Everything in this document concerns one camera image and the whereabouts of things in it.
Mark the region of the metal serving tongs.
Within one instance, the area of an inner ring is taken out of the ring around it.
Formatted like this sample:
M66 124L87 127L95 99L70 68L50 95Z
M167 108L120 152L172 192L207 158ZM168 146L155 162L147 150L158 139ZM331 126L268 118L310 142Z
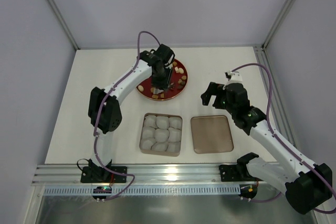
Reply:
M171 94L171 93L173 93L175 91L175 83L174 82L172 82L172 83L170 83L168 86L167 86L167 88L154 88L153 89L153 94L155 94L155 95L159 95L159 94L165 94L165 95L169 95L169 94Z

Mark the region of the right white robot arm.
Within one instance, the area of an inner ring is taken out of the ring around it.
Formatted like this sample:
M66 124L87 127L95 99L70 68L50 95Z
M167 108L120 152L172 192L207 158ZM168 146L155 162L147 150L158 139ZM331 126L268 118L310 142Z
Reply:
M247 176L259 178L283 193L291 207L300 214L317 210L335 196L332 170L325 163L317 165L291 145L267 120L266 114L250 105L247 90L241 83L228 85L210 82L201 95L208 105L226 110L235 125L260 143L278 162L271 165L257 154L249 153L238 162Z

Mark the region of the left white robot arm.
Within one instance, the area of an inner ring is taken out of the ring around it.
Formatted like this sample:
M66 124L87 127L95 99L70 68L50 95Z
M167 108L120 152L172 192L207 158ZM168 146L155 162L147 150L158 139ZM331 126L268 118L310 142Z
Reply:
M108 149L108 143L102 139L107 133L114 132L122 121L121 104L140 83L151 78L151 84L159 90L169 89L172 77L173 50L160 44L157 49L141 52L129 70L109 86L91 90L88 116L93 126L93 154L89 161L90 169L97 174L108 173L111 164L110 155L100 157L98 149Z

